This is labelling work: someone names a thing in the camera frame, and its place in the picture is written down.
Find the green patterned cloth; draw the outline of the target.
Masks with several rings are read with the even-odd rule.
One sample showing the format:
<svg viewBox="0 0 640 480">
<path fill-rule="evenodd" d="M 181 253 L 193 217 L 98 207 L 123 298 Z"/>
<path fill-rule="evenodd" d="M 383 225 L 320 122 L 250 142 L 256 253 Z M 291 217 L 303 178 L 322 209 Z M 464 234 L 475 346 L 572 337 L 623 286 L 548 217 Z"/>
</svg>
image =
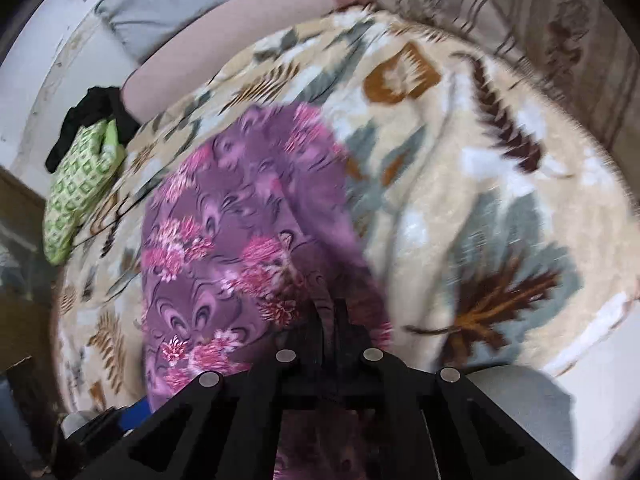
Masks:
<svg viewBox="0 0 640 480">
<path fill-rule="evenodd" d="M 87 219 L 122 161 L 114 119 L 80 127 L 55 171 L 43 216 L 43 252 L 57 266 L 65 261 L 78 226 Z"/>
</svg>

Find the purple floral garment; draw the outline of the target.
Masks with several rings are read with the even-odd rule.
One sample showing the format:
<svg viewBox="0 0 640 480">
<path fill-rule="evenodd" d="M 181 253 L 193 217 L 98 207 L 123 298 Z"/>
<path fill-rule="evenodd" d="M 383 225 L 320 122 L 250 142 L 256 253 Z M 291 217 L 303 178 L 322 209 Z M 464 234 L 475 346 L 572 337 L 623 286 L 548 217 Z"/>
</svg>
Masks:
<svg viewBox="0 0 640 480">
<path fill-rule="evenodd" d="M 152 410 L 203 373 L 272 358 L 308 301 L 326 346 L 337 299 L 388 344 L 390 316 L 347 210 L 346 159 L 318 107 L 252 106 L 153 194 L 141 232 Z"/>
</svg>

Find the brown striped pillow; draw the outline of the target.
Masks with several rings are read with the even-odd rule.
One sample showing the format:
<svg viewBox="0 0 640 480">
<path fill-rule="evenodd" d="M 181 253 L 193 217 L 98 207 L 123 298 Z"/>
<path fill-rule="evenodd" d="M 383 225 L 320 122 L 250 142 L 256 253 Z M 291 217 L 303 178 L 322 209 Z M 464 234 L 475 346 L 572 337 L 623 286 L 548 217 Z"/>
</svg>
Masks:
<svg viewBox="0 0 640 480">
<path fill-rule="evenodd" d="M 604 148 L 639 162 L 639 49 L 603 0 L 376 0 L 532 74 Z"/>
</svg>

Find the cream leaf-pattern fleece blanket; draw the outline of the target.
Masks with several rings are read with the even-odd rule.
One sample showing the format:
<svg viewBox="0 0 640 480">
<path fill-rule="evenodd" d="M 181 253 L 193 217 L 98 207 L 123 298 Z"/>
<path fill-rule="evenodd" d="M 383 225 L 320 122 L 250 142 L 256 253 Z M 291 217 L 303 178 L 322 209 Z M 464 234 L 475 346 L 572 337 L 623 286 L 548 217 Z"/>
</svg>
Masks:
<svg viewBox="0 0 640 480">
<path fill-rule="evenodd" d="M 346 205 L 408 365 L 559 376 L 639 304 L 639 221 L 612 160 L 465 41 L 349 10 L 264 38 L 147 122 L 77 231 L 54 362 L 70 412 L 148 397 L 146 205 L 252 106 L 304 102 L 347 153 Z"/>
</svg>

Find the grey trouser leg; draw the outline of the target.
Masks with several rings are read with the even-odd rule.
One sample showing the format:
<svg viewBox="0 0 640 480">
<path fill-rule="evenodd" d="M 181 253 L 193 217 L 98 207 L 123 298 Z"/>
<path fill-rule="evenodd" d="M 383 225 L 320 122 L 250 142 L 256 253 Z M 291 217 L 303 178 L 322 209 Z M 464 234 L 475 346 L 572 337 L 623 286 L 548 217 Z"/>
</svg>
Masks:
<svg viewBox="0 0 640 480">
<path fill-rule="evenodd" d="M 573 398 L 550 377 L 525 366 L 501 365 L 468 378 L 561 464 L 573 469 Z"/>
</svg>

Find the pink bolster pillow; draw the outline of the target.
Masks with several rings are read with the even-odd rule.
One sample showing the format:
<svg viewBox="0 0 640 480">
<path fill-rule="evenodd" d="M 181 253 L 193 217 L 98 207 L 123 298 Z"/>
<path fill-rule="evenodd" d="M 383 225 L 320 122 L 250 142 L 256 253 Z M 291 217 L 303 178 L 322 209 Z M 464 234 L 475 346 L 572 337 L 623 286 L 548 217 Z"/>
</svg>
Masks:
<svg viewBox="0 0 640 480">
<path fill-rule="evenodd" d="M 229 0 L 186 26 L 122 86 L 126 110 L 143 124 L 210 81 L 244 48 L 281 29 L 371 0 Z"/>
</svg>

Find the black garment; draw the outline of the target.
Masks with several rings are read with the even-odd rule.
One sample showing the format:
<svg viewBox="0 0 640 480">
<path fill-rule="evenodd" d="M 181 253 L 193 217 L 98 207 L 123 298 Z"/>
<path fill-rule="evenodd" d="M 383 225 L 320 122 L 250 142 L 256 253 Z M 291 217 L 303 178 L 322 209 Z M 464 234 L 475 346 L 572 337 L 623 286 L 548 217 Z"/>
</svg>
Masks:
<svg viewBox="0 0 640 480">
<path fill-rule="evenodd" d="M 58 140 L 44 163 L 47 172 L 55 173 L 81 127 L 92 126 L 103 119 L 114 119 L 118 142 L 122 146 L 127 146 L 140 128 L 140 124 L 126 110 L 118 87 L 92 87 L 76 106 L 67 111 Z"/>
</svg>

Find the white headboard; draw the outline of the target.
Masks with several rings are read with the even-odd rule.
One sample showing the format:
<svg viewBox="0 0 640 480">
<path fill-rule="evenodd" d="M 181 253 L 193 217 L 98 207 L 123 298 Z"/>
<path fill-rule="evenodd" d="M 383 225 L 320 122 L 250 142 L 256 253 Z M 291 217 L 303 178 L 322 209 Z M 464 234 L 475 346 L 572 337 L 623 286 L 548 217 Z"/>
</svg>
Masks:
<svg viewBox="0 0 640 480">
<path fill-rule="evenodd" d="M 91 87 L 121 86 L 138 63 L 94 14 L 101 0 L 43 0 L 1 64 L 1 166 L 35 193 L 67 110 Z"/>
</svg>

